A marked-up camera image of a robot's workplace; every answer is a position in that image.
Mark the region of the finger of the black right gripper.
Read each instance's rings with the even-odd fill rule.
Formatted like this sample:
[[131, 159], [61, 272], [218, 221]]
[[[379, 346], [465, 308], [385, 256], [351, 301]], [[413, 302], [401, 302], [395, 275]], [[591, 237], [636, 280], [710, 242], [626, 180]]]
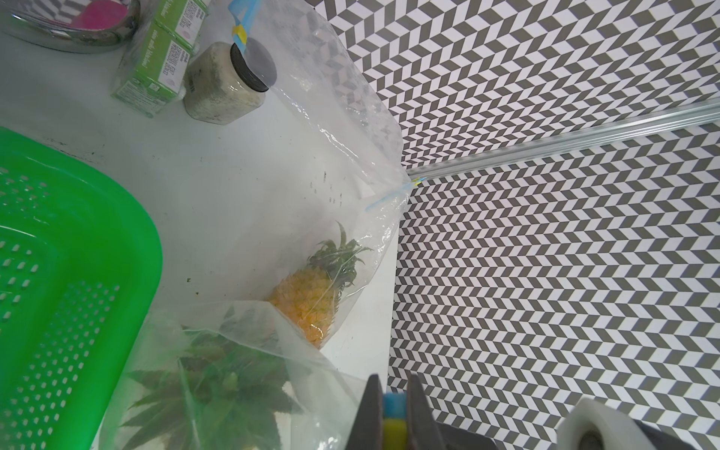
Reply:
[[497, 450], [493, 440], [465, 429], [446, 424], [438, 425], [447, 450]]

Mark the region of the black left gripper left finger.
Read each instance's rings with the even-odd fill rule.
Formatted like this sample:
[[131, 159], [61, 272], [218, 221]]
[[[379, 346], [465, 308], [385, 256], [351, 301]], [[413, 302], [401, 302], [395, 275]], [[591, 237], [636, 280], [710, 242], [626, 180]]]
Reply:
[[346, 450], [383, 448], [384, 393], [380, 377], [369, 376], [347, 440]]

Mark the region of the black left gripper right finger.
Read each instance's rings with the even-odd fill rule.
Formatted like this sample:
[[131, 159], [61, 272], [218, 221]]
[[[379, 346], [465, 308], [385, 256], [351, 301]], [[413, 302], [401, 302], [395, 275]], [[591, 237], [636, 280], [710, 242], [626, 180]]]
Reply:
[[446, 443], [435, 421], [420, 377], [411, 373], [406, 389], [407, 448], [446, 450]]

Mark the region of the clear zip-top bag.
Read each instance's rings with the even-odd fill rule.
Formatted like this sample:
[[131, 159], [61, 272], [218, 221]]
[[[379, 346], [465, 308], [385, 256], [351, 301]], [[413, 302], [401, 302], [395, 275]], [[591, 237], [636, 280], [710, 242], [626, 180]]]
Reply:
[[114, 390], [99, 447], [342, 449], [365, 387], [266, 302], [158, 309]]
[[352, 60], [333, 26], [304, 1], [234, 1], [232, 38], [270, 52], [272, 178], [250, 237], [258, 266], [249, 298], [264, 300], [344, 227], [360, 254], [322, 346], [338, 331], [381, 265], [413, 183], [401, 163], [401, 128]]

